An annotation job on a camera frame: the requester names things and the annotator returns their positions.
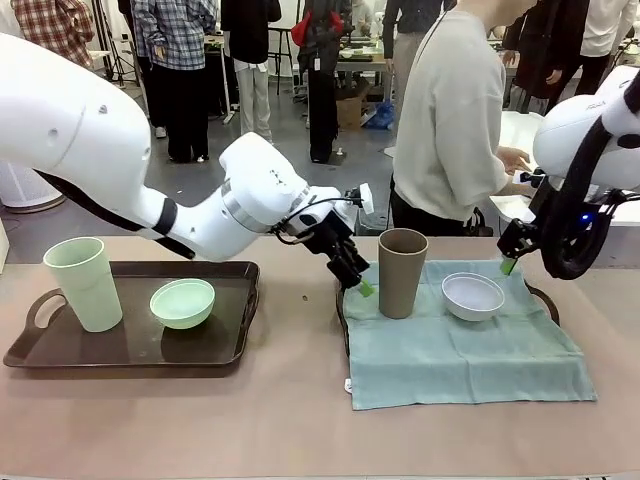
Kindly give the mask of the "tall taupe cup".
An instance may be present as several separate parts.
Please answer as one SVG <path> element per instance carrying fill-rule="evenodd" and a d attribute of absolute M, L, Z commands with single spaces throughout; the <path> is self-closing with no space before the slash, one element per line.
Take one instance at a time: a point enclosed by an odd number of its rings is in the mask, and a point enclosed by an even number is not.
<path fill-rule="evenodd" d="M 384 316 L 411 315 L 428 246 L 428 239 L 411 229 L 393 228 L 380 235 L 379 310 Z"/>

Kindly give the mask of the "blue plastic bag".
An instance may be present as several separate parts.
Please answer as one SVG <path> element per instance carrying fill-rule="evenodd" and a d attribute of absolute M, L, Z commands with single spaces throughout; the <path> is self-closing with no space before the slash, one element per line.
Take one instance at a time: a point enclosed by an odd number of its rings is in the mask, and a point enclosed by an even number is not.
<path fill-rule="evenodd" d="M 374 130 L 391 130 L 395 122 L 395 108 L 391 101 L 380 102 L 373 116 L 366 122 L 365 127 Z"/>

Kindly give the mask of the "mannequin with beige legs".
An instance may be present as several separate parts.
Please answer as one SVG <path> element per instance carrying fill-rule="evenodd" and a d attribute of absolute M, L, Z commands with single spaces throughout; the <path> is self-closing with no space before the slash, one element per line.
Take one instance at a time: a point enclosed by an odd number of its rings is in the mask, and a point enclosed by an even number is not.
<path fill-rule="evenodd" d="M 394 124 L 397 137 L 410 70 L 426 33 L 447 9 L 447 0 L 387 0 L 383 19 L 383 47 L 393 75 Z"/>

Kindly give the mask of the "white table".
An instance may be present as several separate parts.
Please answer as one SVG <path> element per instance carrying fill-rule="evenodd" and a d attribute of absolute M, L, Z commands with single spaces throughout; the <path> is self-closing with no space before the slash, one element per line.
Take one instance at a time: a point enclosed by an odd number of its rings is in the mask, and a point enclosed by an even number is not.
<path fill-rule="evenodd" d="M 530 156 L 532 169 L 537 167 L 533 156 L 533 141 L 541 121 L 542 117 L 536 113 L 502 112 L 500 145 L 526 152 Z M 500 231 L 503 231 L 514 218 L 525 223 L 529 223 L 535 218 L 535 215 L 529 210 L 530 199 L 528 197 L 492 196 L 490 201 L 497 212 Z M 611 226 L 640 227 L 640 201 L 620 206 L 613 216 Z"/>

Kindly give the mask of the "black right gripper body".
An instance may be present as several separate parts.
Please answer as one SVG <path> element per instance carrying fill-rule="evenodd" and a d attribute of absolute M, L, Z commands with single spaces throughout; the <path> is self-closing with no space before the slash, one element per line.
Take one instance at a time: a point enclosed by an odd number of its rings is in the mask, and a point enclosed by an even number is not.
<path fill-rule="evenodd" d="M 588 195 L 574 207 L 558 201 L 552 192 L 543 209 L 531 221 L 539 227 L 539 240 L 605 240 L 614 213 L 620 205 L 619 192 Z"/>

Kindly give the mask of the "person in white shirt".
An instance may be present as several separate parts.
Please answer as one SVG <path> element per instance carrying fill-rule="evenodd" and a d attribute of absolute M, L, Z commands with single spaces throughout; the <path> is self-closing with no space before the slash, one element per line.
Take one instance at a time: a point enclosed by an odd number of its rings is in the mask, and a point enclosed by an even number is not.
<path fill-rule="evenodd" d="M 640 0 L 590 0 L 580 50 L 577 95 L 598 89 L 620 43 L 631 29 Z"/>

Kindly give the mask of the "cardboard box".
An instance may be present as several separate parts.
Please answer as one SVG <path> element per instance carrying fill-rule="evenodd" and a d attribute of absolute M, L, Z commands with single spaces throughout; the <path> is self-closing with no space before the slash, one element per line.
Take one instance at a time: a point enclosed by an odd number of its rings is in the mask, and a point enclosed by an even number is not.
<path fill-rule="evenodd" d="M 366 95 L 337 99 L 336 109 L 339 128 L 346 131 L 359 130 L 366 106 Z"/>

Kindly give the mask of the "person in cream sweater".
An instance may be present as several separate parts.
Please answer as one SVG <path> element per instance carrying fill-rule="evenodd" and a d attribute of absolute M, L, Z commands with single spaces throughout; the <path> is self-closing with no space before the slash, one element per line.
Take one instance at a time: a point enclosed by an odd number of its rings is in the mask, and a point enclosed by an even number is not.
<path fill-rule="evenodd" d="M 497 155 L 506 72 L 487 35 L 536 2 L 458 0 L 421 42 L 393 158 L 394 227 L 463 236 L 474 208 L 490 197 L 534 195 Z"/>

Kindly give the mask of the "person in red plaid shirt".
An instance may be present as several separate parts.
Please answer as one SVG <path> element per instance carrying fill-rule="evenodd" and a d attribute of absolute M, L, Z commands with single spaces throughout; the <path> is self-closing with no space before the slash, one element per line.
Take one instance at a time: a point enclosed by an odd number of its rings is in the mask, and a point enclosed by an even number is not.
<path fill-rule="evenodd" d="M 87 44 L 94 37 L 92 16 L 83 0 L 10 0 L 24 38 L 90 69 Z"/>

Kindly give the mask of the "pale green bowl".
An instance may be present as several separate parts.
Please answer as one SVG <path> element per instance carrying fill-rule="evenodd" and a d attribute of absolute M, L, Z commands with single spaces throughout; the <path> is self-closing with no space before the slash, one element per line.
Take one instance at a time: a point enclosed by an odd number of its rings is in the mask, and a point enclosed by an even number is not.
<path fill-rule="evenodd" d="M 160 287 L 149 301 L 153 316 L 166 328 L 185 330 L 203 323 L 211 314 L 216 293 L 201 279 L 178 279 Z"/>

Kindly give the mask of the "white bowl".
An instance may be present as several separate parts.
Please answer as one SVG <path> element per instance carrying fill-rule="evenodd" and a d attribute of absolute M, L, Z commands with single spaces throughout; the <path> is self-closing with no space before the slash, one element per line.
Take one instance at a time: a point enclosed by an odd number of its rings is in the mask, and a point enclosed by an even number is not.
<path fill-rule="evenodd" d="M 491 319 L 505 302 L 505 294 L 498 284 L 475 273 L 448 275 L 441 283 L 441 291 L 447 310 L 468 322 Z"/>

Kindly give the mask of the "person's left hand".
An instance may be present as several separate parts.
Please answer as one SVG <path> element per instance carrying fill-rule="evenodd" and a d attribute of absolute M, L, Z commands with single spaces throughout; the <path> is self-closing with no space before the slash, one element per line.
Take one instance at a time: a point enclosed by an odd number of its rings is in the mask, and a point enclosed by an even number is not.
<path fill-rule="evenodd" d="M 503 162 L 505 171 L 509 175 L 513 175 L 516 171 L 531 171 L 529 155 L 520 149 L 513 147 L 500 147 L 497 155 Z"/>

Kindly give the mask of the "tall pale green cup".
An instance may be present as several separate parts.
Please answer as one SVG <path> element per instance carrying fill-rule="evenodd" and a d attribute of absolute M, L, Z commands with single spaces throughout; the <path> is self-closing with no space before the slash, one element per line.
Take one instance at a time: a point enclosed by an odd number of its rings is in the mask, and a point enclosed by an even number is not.
<path fill-rule="evenodd" d="M 43 256 L 83 329 L 99 333 L 123 318 L 104 242 L 79 237 L 50 247 Z"/>

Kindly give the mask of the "person in black coat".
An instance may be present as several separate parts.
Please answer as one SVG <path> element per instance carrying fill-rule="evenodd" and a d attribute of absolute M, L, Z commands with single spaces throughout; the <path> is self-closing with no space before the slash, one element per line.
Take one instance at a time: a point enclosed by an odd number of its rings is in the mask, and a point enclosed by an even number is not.
<path fill-rule="evenodd" d="M 589 0 L 537 0 L 506 30 L 503 62 L 518 61 L 508 108 L 543 114 L 580 51 Z"/>

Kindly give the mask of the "teal cloth mat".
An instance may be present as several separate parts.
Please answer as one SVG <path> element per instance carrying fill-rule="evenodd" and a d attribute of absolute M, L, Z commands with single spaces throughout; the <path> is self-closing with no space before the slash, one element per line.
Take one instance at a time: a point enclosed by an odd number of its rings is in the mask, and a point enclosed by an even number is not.
<path fill-rule="evenodd" d="M 454 273 L 497 283 L 497 315 L 468 322 L 451 314 L 443 280 Z M 371 410 L 413 404 L 594 401 L 579 347 L 531 294 L 521 270 L 506 276 L 497 260 L 425 263 L 412 314 L 389 319 L 377 294 L 343 292 L 352 406 Z"/>

